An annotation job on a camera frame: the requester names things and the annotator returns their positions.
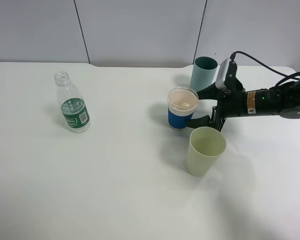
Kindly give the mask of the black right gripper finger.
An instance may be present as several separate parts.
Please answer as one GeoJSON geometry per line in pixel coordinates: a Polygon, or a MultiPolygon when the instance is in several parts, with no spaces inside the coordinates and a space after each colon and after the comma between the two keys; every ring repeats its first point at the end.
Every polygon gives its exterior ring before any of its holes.
{"type": "Polygon", "coordinates": [[[211,118],[209,115],[188,119],[185,121],[187,127],[210,127],[211,126],[211,118]]]}
{"type": "Polygon", "coordinates": [[[217,100],[220,89],[216,87],[215,84],[211,84],[210,86],[197,91],[199,100],[217,100]]]}

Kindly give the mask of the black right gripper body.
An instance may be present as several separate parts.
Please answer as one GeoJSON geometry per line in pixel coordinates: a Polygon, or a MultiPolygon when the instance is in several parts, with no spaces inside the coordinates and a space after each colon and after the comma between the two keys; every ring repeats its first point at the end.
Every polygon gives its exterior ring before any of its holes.
{"type": "Polygon", "coordinates": [[[220,89],[216,101],[210,127],[218,131],[228,118],[276,116],[280,113],[280,90],[275,88],[237,92],[220,89]]]}

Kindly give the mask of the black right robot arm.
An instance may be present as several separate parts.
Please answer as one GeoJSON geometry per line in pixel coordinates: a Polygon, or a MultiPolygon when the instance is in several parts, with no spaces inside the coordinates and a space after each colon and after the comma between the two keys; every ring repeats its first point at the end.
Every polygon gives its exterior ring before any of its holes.
{"type": "MultiPolygon", "coordinates": [[[[300,76],[293,73],[283,79],[300,76]]],[[[275,85],[269,89],[245,91],[235,73],[228,73],[225,89],[211,86],[197,92],[200,100],[216,100],[211,116],[186,120],[192,129],[210,127],[221,131],[227,118],[280,116],[285,119],[300,119],[300,79],[275,85]]]]}

